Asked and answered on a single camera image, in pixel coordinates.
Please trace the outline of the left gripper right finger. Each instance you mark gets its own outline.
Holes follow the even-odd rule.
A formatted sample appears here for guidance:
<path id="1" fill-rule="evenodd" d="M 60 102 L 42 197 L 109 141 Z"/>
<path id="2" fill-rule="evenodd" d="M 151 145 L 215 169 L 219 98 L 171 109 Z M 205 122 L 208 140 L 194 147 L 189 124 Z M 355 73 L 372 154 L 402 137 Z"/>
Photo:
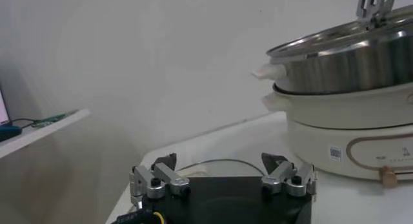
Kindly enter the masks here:
<path id="1" fill-rule="evenodd" d="M 271 195 L 281 192 L 292 197 L 316 194 L 317 176 L 312 164 L 303 163 L 297 167 L 284 156 L 268 153 L 262 153 L 261 160 L 268 173 L 261 178 L 261 185 Z"/>

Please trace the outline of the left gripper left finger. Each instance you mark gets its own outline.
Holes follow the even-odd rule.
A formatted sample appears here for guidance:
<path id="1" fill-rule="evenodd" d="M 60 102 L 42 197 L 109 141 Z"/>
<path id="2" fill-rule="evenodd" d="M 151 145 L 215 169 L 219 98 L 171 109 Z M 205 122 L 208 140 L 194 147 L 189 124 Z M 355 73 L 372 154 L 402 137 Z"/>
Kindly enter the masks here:
<path id="1" fill-rule="evenodd" d="M 160 200 L 167 194 L 187 198 L 190 194 L 190 180 L 176 171 L 175 153 L 157 158 L 150 168 L 144 165 L 133 166 L 129 173 L 130 200 L 137 209 L 143 200 Z"/>

